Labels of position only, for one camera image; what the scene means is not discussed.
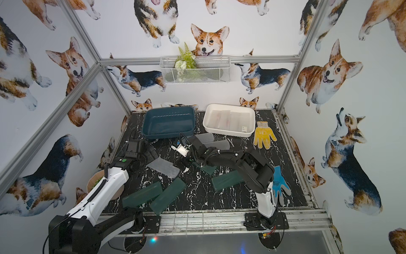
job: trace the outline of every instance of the white wire basket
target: white wire basket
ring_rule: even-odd
[[[174,68],[177,56],[161,57],[165,84],[225,83],[230,81],[230,56],[198,56],[197,69]]]

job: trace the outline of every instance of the metal rail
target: metal rail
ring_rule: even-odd
[[[11,159],[5,169],[0,173],[0,199],[8,191],[17,177],[24,171],[32,158],[37,154],[52,132],[57,128],[62,119],[73,107],[96,78],[102,67],[94,64],[84,75],[79,84],[62,100],[58,107],[45,120],[36,133],[28,140],[21,150]]]

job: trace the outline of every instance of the white plastic tray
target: white plastic tray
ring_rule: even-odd
[[[248,113],[248,126],[246,128],[246,132],[238,132],[238,131],[231,131],[231,130],[221,130],[217,128],[209,128],[208,123],[211,120],[213,110],[230,110],[231,112],[237,113]],[[232,106],[232,105],[225,105],[225,104],[210,104],[207,106],[204,118],[203,118],[203,126],[207,132],[222,134],[222,135],[229,135],[235,137],[250,137],[255,131],[255,111],[251,108],[241,107],[241,106]]]

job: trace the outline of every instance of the black marble surface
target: black marble surface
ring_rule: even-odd
[[[270,128],[275,133],[276,142],[271,141],[271,148],[265,150],[262,148],[259,152],[264,155],[273,165],[281,166],[282,175],[292,190],[291,196],[286,196],[285,206],[307,206],[305,196],[299,181],[295,174],[292,162],[289,159],[286,147],[283,143],[279,128],[276,124],[272,111],[257,110],[256,120],[267,121]],[[196,112],[196,129],[194,134],[206,133],[203,127],[203,117],[205,112]],[[125,149],[125,141],[130,138],[143,139],[141,128],[144,120],[144,113],[133,113],[128,123],[127,129],[122,140],[119,143],[119,148],[115,156],[120,156]],[[172,139],[157,139],[149,140],[150,144],[155,148],[161,158],[175,162],[181,155],[170,148],[171,143],[176,138]],[[250,138],[240,138],[233,136],[225,136],[214,134],[214,140],[228,140],[230,149],[246,150],[248,146],[253,146],[254,133]],[[212,176],[209,176],[204,171],[192,166],[189,169],[181,169],[178,177],[186,183],[186,189],[177,197],[177,199],[166,209],[167,211],[191,211],[191,210],[215,210],[215,209],[244,209],[256,208],[258,203],[255,197],[255,192],[248,189],[245,183],[234,185],[222,191],[215,192],[211,178],[230,172],[227,167],[219,167]],[[122,209],[121,198],[134,193],[144,187],[147,187],[154,182],[160,181],[162,188],[167,188],[172,179],[153,169],[146,168],[140,174],[130,175],[130,179],[125,183],[125,189],[120,198],[110,201],[103,213],[117,213]],[[142,206],[144,211],[151,211],[148,203]]]

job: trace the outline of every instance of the white arm segment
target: white arm segment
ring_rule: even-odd
[[[82,216],[86,216],[87,219],[92,223],[92,225],[96,225],[96,221],[99,218],[101,212],[109,203],[110,199],[113,195],[117,192],[117,190],[128,180],[128,173],[126,170],[122,170],[119,167],[112,167],[108,170],[108,179],[106,184],[103,186],[101,191],[97,194],[97,196],[88,203],[84,208],[84,204],[87,203],[87,200],[93,195],[93,193],[98,189],[100,184],[102,184],[104,177],[98,182],[98,184],[92,189],[92,191],[87,194],[87,196],[75,207],[73,207],[68,213],[73,214],[77,210],[82,208],[82,211],[76,213],[72,218],[82,218]]]

